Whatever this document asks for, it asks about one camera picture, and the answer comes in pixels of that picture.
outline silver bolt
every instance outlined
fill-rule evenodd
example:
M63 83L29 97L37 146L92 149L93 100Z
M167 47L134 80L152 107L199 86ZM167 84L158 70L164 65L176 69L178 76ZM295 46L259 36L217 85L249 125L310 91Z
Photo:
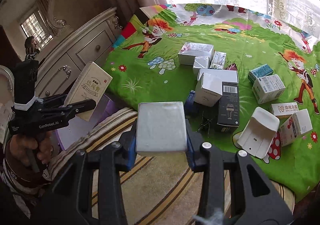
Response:
M239 156L242 156L242 157L245 157L245 156L247 156L247 151L244 151L244 150L240 150L239 152L238 152L238 154L239 154Z
M203 143L202 143L202 147L203 147L203 148L206 148L206 149L209 149L209 148L212 147L212 145L211 145L211 143L209 143L209 142L203 142Z
M76 154L78 156L83 156L85 154L85 151L83 149L79 149L79 150L77 150Z
M111 143L111 146L113 146L114 148L118 148L118 147L121 146L121 144L118 141L114 141L114 142Z

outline white box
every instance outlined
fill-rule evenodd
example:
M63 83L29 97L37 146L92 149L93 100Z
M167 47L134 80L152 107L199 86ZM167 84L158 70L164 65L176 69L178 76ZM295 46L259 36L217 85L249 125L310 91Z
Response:
M87 63L68 93L64 106L88 99L94 99L98 104L111 81L112 77L97 64L94 62ZM94 109L79 113L77 116L89 121L93 111Z
M256 79L252 87L258 104L278 99L284 90L285 86L277 74Z
M224 69L224 64L226 61L227 53L224 52L214 52L213 59L210 65L210 69Z
M210 58L206 56L196 56L193 62L193 73L198 76L200 69L208 69L210 66Z
M238 72L231 70L219 70L219 69L200 69L198 74L198 80L200 80L203 73L216 76L223 82L238 84Z
M271 104L270 112L277 118L288 118L299 110L296 102Z
M297 111L279 128L281 146L293 143L296 139L312 130L312 124L307 109Z
M263 108L257 107L237 143L250 155L264 158L279 128L280 120Z
M213 57L213 45L186 42L178 53L180 64L193 65L196 56Z
M155 156L187 150L187 130L182 102L139 103L136 152Z
M194 102L212 107L222 96L220 78L204 73L196 85Z

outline bed sheet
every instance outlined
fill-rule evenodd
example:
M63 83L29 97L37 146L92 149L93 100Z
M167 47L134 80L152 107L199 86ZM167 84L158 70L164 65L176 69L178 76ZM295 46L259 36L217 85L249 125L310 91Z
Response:
M137 109L141 102L182 101L195 88L192 67L180 65L178 52L185 42L213 44L236 63L239 75L240 126L234 134L210 132L204 139L222 150L236 152L234 137L258 106L247 79L249 70L267 63L286 86L272 103L299 100L307 108L313 130L302 139L254 158L274 181L302 199L320 179L319 98L320 40L279 19L244 8L215 4L170 4L138 10L113 44L104 70L112 77L109 89ZM299 65L299 73L287 61ZM270 103L260 105L268 110ZM197 130L200 117L191 119Z

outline cardboard box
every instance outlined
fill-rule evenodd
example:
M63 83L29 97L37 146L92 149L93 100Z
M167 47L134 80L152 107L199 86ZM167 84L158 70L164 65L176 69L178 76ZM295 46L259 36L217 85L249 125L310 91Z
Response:
M280 120L263 108L257 107L237 144L250 155L264 158L277 134Z
M271 104L270 112L277 118L288 118L299 110L296 102Z
M178 53L180 64L193 65L196 56L213 57L213 45L186 42Z
M272 74L273 74L273 70L270 68L270 66L267 64L264 64L262 66L259 66L256 69L251 70L248 74L248 79L250 82L254 83L257 78L269 76Z
M140 103L136 152L155 156L187 151L187 130L182 102Z
M200 69L198 74L198 80L200 80L203 73L220 78L223 82L236 83L238 84L238 72L230 70L219 70L219 69Z
M224 69L227 53L214 52L213 59L210 65L210 69Z
M67 106L88 99L94 99L98 104L111 81L112 77L97 64L94 62L87 63L68 93L64 105ZM93 111L94 109L77 114L77 116L89 121Z
M293 143L311 130L312 124L307 109L293 113L279 128L281 146Z
M278 99L284 90L285 86L277 74L256 79L252 87L258 104Z
M222 96L221 79L204 73L196 85L194 102L212 107Z
M238 85L223 82L222 97L214 106L214 111L217 112L217 114L212 120L213 129L217 132L234 132L239 127L239 109Z
M208 69L210 66L210 58L205 56L196 56L193 62L193 73L198 76L200 69Z

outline open white box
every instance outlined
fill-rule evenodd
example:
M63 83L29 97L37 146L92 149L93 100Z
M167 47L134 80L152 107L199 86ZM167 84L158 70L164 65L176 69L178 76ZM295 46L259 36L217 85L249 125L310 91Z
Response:
M250 155L262 159L268 153L279 124L276 116L257 107L237 143Z

